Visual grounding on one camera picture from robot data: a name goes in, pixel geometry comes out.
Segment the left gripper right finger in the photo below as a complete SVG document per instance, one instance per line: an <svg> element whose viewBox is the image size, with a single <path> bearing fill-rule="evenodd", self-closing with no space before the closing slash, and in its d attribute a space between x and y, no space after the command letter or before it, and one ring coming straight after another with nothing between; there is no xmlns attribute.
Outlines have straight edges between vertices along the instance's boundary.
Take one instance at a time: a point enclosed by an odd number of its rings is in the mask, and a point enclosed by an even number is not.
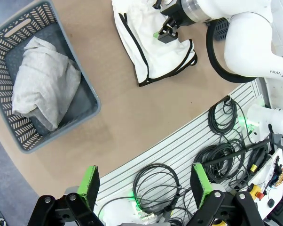
<svg viewBox="0 0 283 226"><path fill-rule="evenodd" d="M200 163L191 165L190 186L197 211L191 226L263 226L258 208L247 191L235 195L213 190Z"/></svg>

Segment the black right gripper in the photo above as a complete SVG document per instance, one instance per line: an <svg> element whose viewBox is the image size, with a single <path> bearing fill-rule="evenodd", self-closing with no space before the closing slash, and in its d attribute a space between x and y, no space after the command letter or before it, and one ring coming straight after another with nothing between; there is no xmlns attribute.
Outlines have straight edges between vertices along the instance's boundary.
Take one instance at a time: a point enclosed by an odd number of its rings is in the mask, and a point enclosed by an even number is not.
<svg viewBox="0 0 283 226"><path fill-rule="evenodd" d="M187 26L187 15L184 13L180 0L163 0L160 12L167 16L167 19L153 37L158 39L161 35L161 41L167 44L178 38L178 26Z"/></svg>

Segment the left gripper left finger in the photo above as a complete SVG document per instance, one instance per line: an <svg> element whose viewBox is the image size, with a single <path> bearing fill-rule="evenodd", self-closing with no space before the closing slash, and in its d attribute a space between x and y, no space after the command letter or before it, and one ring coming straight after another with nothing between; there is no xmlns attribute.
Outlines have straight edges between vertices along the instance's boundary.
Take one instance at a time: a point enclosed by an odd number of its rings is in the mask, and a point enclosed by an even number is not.
<svg viewBox="0 0 283 226"><path fill-rule="evenodd" d="M94 213L100 188L97 166L89 166L76 192L56 199L51 195L39 197L28 222L29 226L64 226L74 222L78 226L102 226Z"/></svg>

